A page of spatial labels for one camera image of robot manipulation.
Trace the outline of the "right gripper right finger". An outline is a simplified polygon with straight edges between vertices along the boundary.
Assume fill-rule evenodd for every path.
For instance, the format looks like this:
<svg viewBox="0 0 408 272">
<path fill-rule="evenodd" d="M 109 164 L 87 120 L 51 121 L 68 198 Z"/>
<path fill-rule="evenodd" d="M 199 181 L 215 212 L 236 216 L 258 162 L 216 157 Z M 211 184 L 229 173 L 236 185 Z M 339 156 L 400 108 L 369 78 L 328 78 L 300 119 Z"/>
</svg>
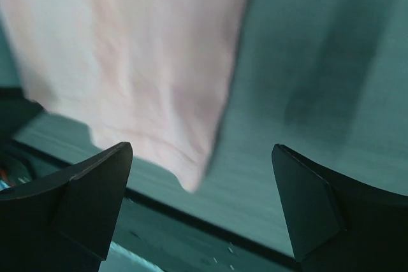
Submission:
<svg viewBox="0 0 408 272">
<path fill-rule="evenodd" d="M 359 182 L 285 145 L 272 166 L 302 271 L 407 271 L 407 196 Z"/>
</svg>

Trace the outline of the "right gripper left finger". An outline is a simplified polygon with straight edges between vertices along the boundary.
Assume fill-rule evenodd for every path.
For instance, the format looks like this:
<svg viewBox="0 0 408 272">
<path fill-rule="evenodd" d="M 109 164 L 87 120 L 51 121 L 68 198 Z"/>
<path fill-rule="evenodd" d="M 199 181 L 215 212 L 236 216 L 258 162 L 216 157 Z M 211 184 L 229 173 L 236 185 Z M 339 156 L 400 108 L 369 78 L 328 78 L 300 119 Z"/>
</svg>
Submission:
<svg viewBox="0 0 408 272">
<path fill-rule="evenodd" d="M 98 271 L 132 160 L 130 143 L 122 142 L 1 191 L 1 271 Z"/>
</svg>

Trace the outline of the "salmon pink t shirt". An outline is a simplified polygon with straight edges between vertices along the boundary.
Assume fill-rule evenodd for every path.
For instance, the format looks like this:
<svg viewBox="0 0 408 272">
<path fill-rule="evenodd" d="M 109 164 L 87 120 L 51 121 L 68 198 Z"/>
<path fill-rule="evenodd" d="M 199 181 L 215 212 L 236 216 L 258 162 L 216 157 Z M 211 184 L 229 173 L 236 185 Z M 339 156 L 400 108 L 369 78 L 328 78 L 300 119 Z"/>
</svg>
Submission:
<svg viewBox="0 0 408 272">
<path fill-rule="evenodd" d="M 230 92 L 247 0 L 1 0 L 26 98 L 195 191 Z"/>
</svg>

